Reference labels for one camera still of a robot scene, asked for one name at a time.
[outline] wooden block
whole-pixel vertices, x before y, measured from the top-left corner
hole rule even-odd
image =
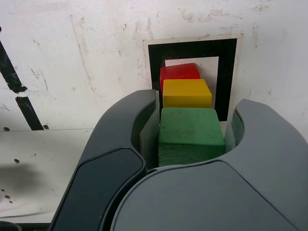
[[[166,79],[164,88],[164,107],[211,107],[212,94],[204,79]]]
[[[198,79],[200,78],[197,65],[180,64],[174,66],[164,66],[160,68],[160,88],[164,92],[165,79]]]
[[[162,109],[159,166],[206,161],[224,154],[224,150],[225,142],[214,109]]]

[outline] white surface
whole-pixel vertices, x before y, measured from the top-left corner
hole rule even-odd
[[[173,59],[173,60],[165,60],[165,63],[166,66],[195,63],[200,73],[200,78],[205,80],[208,88],[212,93],[212,108],[215,108],[218,57]]]
[[[234,104],[266,103],[308,140],[307,19],[304,0],[0,0],[0,40],[42,124],[71,129],[151,88],[144,39],[243,33]],[[29,130],[2,78],[0,96],[1,128]]]
[[[0,220],[51,222],[91,132],[1,132]]]

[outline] black square frame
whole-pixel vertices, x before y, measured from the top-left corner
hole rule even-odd
[[[215,110],[219,121],[227,121],[232,76],[236,51],[236,38],[148,45],[152,88],[160,91],[160,68],[165,60],[218,56]]]

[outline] white wall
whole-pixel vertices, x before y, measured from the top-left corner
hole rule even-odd
[[[243,33],[234,103],[266,103],[308,140],[307,21],[305,0],[0,0],[0,40],[50,129],[93,128],[150,89],[144,39]],[[0,78],[0,128],[30,130],[15,97]]]

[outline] black tape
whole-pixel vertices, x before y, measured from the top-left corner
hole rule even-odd
[[[28,97],[16,97],[16,102],[32,130],[44,130]]]
[[[25,86],[22,85],[20,79],[6,53],[1,41],[0,41],[0,72],[3,75],[5,82],[7,83],[9,89],[15,93],[24,92],[27,90]]]

